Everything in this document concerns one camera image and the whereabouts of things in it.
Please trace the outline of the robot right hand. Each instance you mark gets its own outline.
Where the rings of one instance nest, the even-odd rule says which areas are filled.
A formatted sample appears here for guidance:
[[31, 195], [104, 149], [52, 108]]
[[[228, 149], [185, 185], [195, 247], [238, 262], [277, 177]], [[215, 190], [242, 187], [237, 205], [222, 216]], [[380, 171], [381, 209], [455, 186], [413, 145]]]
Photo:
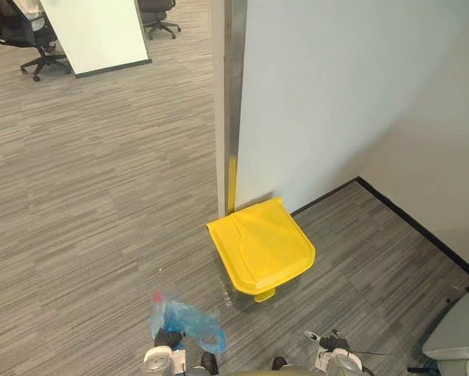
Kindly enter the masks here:
[[308, 330], [303, 331], [303, 334], [307, 339], [316, 342], [326, 351], [333, 352], [335, 349], [343, 349], [347, 352], [351, 351], [347, 340], [341, 336], [340, 331], [337, 329], [333, 329], [332, 334], [326, 337], [319, 336], [316, 333]]

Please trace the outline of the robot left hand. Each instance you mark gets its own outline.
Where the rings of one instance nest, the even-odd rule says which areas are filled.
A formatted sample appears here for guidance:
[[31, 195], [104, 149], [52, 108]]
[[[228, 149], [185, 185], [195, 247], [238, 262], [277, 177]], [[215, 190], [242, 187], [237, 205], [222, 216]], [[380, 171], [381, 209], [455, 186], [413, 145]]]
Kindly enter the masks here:
[[160, 328], [154, 338], [154, 346], [167, 346], [175, 351], [182, 341], [183, 335], [180, 332], [169, 332], [164, 328]]

